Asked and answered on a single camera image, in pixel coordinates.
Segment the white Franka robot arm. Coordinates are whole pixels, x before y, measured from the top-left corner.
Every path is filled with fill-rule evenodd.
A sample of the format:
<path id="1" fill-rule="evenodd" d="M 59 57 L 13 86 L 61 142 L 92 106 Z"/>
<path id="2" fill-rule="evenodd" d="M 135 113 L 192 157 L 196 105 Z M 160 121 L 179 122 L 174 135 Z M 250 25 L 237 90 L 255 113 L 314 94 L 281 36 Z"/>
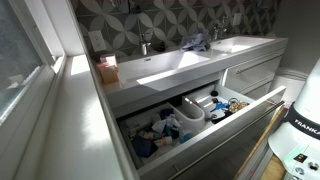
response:
<path id="1" fill-rule="evenodd" d="M 268 144 L 285 180 L 320 180 L 320 59 Z"/>

